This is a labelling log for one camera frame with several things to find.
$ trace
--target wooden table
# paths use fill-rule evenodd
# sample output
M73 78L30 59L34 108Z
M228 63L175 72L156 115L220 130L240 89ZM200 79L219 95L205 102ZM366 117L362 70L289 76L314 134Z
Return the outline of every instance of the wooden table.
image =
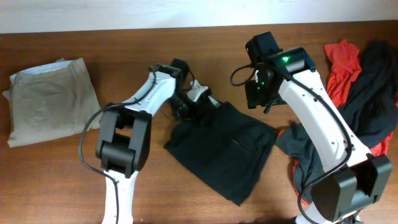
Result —
M304 47L321 73L330 72L323 46L347 39L364 49L373 39L386 39L398 47L398 21L192 29L107 30L0 35L0 89L8 76L60 58L84 58L101 106L129 98L147 79L147 68L186 60L201 84L213 96L275 127L298 121L288 106L276 106L267 115L248 110L244 87L229 84L231 72L249 63L245 43L271 30L280 47ZM243 80L250 71L242 72ZM8 148L8 103L0 98L0 223L100 223L104 213L104 177L84 168L77 145L80 135ZM240 206L209 188L179 164L163 145L175 125L162 113L152 122L148 161L134 192L134 219L138 223L238 223L256 218L291 218L299 214L289 179L290 159L277 147L262 171L250 197ZM98 131L89 131L85 155L95 157ZM390 142L389 158L398 166L398 138ZM379 203L362 214L367 223L398 222L398 175L394 171Z

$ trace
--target black fabric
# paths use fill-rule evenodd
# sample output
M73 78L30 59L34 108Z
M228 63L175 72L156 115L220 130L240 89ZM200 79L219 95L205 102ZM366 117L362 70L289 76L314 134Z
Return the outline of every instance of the black fabric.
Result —
M385 42L371 42L360 61L362 72L352 84L347 102L338 110L357 137L372 148L397 125L397 51ZM318 152L302 126L292 124L276 144L299 162L294 174L298 192L324 173ZM310 190L304 199L312 202Z
M204 183L240 205L258 182L276 130L226 102L200 124L182 121L164 146Z

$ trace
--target white backdrop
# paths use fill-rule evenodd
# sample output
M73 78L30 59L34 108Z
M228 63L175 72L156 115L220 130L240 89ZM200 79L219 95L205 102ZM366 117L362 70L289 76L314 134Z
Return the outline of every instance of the white backdrop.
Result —
M0 0L0 33L398 19L398 0Z

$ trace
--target green led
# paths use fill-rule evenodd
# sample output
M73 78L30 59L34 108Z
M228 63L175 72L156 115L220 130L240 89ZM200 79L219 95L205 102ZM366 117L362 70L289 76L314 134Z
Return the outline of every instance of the green led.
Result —
M282 57L282 60L287 63L287 61L289 60L289 57Z

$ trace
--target black cloth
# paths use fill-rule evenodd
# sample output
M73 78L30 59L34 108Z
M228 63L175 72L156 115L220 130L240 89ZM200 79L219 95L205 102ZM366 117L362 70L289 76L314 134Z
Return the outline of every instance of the black cloth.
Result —
M258 182L276 135L273 127L226 102L200 123L182 121L164 148L212 189L241 205Z
M347 102L338 108L348 126L369 148L383 141L397 125L397 51L385 42L371 42L360 55L362 72L352 84ZM299 162L294 173L298 192L322 175L318 152L302 126L292 124L276 143ZM304 195L312 202L310 190Z

